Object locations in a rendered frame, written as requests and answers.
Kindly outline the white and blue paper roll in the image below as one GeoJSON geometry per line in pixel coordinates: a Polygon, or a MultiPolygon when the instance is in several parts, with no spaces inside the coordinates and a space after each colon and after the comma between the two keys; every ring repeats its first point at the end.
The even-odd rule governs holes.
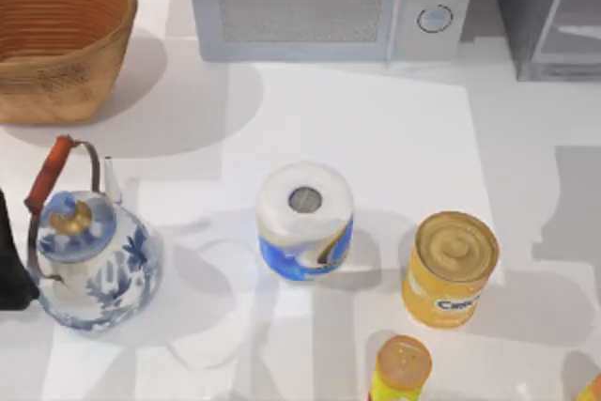
{"type": "Polygon", "coordinates": [[[256,205],[259,249],[290,281],[337,270],[353,235],[354,199],[345,178],[318,162],[286,165],[265,180],[256,205]]]}

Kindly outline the pale microwave oven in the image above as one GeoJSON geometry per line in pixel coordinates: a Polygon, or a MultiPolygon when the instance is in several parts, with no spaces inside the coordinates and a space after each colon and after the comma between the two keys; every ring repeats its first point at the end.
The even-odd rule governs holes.
{"type": "Polygon", "coordinates": [[[192,0],[208,61],[442,61],[454,57],[470,0],[192,0]],[[448,7],[437,34],[419,13],[448,7]]]}

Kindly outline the yellow can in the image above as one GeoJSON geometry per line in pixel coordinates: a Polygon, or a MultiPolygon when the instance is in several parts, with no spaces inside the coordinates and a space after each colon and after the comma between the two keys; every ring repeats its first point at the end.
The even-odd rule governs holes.
{"type": "Polygon", "coordinates": [[[461,211],[441,211],[417,228],[402,284],[409,313],[435,329],[464,325],[499,260],[491,229],[461,211]]]}

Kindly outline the round microwave knob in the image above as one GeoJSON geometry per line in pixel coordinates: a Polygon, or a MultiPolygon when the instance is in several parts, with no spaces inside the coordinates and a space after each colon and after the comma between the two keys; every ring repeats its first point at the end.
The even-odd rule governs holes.
{"type": "Polygon", "coordinates": [[[453,12],[444,5],[423,9],[416,20],[419,28],[427,34],[437,34],[446,30],[454,20],[453,12]]]}

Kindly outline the yellow bottle with orange cap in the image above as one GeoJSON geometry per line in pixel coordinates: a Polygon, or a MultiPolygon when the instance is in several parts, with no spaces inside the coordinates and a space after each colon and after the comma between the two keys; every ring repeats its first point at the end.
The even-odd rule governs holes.
{"type": "Polygon", "coordinates": [[[396,335],[378,351],[368,401],[420,401],[431,371],[427,347],[411,336],[396,335]]]}

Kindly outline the blue and white porcelain teapot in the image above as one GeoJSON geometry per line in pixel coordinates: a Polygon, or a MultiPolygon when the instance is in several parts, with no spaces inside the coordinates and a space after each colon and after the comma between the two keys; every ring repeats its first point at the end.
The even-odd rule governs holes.
{"type": "Polygon", "coordinates": [[[161,250],[124,203],[113,161],[69,135],[56,138],[24,201],[30,222],[26,267],[43,310],[78,332],[111,330],[142,311],[162,276],[161,250]],[[88,190],[54,186],[70,152],[90,159],[88,190]]]}

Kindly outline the brown woven basket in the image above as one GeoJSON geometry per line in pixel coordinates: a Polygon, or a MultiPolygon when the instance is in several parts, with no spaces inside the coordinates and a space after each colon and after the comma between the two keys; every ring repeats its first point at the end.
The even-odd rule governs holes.
{"type": "Polygon", "coordinates": [[[0,124],[85,121],[109,99],[138,0],[0,0],[0,124]]]}

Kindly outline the grey cabinet with dark inside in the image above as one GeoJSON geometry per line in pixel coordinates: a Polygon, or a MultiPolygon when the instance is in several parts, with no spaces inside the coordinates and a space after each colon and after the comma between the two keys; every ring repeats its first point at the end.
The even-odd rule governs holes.
{"type": "Polygon", "coordinates": [[[601,0],[497,0],[520,82],[601,82],[601,0]]]}

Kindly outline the yellow and orange object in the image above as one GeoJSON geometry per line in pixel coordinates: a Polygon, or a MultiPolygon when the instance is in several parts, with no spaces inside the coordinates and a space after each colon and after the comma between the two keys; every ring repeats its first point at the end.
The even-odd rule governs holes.
{"type": "Polygon", "coordinates": [[[601,401],[601,373],[599,373],[576,397],[574,401],[601,401]]]}

